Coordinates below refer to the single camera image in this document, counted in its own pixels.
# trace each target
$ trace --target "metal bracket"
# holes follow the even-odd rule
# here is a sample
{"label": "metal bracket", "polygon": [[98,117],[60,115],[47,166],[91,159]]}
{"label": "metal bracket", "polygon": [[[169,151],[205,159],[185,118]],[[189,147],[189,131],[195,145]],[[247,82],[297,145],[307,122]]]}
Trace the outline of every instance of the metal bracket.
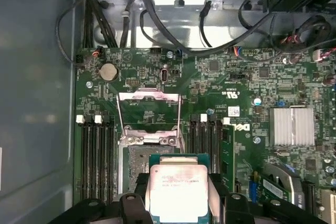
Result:
{"label": "metal bracket", "polygon": [[[142,100],[146,97],[153,98],[157,101],[172,101],[178,103],[178,115],[177,115],[177,128],[176,133],[171,133],[169,131],[160,131],[156,133],[147,133],[145,131],[132,131],[130,128],[124,127],[123,120],[122,120],[122,113],[120,102],[125,100]],[[117,106],[122,130],[122,137],[120,138],[120,142],[125,142],[125,138],[128,139],[130,137],[130,141],[134,143],[143,144],[144,140],[149,141],[151,143],[151,139],[159,139],[159,140],[168,140],[169,136],[176,138],[177,140],[180,139],[180,116],[181,116],[181,103],[182,99],[179,94],[165,94],[162,91],[154,88],[139,88],[134,93],[119,93],[117,95]]]}

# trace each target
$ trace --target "gray metal panel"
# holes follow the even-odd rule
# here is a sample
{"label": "gray metal panel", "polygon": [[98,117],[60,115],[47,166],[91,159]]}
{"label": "gray metal panel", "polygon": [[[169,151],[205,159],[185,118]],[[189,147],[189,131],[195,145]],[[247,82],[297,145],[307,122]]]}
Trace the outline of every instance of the gray metal panel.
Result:
{"label": "gray metal panel", "polygon": [[[72,205],[71,72],[54,36],[72,0],[0,2],[0,222],[46,223]],[[71,52],[71,14],[61,34]]]}

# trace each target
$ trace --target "integrated circuit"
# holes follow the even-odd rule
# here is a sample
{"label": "integrated circuit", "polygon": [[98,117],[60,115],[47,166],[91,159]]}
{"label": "integrated circuit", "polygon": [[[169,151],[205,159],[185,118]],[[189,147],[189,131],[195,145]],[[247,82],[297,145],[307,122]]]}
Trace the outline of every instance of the integrated circuit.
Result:
{"label": "integrated circuit", "polygon": [[219,61],[211,60],[209,62],[209,71],[219,71]]}
{"label": "integrated circuit", "polygon": [[259,78],[269,78],[269,68],[268,67],[259,68]]}

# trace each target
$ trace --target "heatsink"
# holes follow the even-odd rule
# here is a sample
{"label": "heatsink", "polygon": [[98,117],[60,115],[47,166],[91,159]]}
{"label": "heatsink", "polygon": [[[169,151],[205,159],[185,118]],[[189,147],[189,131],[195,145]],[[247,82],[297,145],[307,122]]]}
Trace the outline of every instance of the heatsink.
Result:
{"label": "heatsink", "polygon": [[311,108],[270,109],[270,143],[273,146],[311,146],[314,112]]}

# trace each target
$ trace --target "printed label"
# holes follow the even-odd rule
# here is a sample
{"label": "printed label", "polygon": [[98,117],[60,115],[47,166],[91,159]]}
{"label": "printed label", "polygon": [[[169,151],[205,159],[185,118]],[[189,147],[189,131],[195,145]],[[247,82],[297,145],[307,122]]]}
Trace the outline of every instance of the printed label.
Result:
{"label": "printed label", "polygon": [[239,117],[240,116],[240,107],[234,106],[234,107],[228,107],[228,116],[231,117]]}
{"label": "printed label", "polygon": [[277,196],[280,199],[283,199],[284,197],[284,192],[281,191],[279,188],[275,187],[274,185],[272,185],[270,182],[268,182],[267,180],[263,180],[262,181],[263,186],[269,190],[271,193],[273,193],[275,196]]}

